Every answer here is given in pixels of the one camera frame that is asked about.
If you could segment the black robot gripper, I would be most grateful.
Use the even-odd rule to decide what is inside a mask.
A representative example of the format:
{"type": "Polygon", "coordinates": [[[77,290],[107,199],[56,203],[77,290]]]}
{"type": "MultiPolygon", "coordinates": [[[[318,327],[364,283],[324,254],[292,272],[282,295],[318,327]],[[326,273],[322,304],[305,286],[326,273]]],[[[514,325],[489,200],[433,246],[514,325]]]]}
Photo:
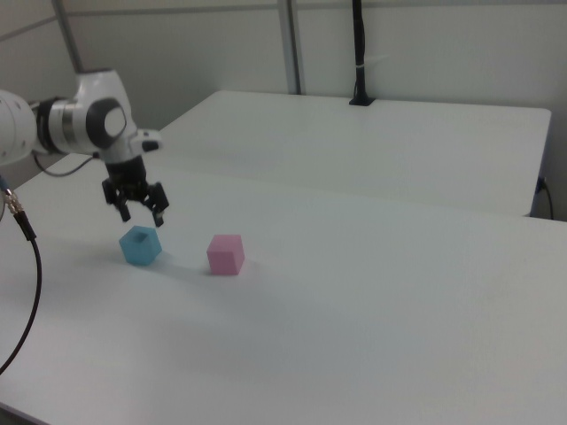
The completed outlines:
{"type": "Polygon", "coordinates": [[[151,210],[157,228],[164,224],[164,213],[169,207],[163,186],[146,180],[141,155],[120,163],[105,163],[108,178],[102,182],[105,201],[116,206],[123,222],[131,218],[127,202],[138,202],[151,210]]]}

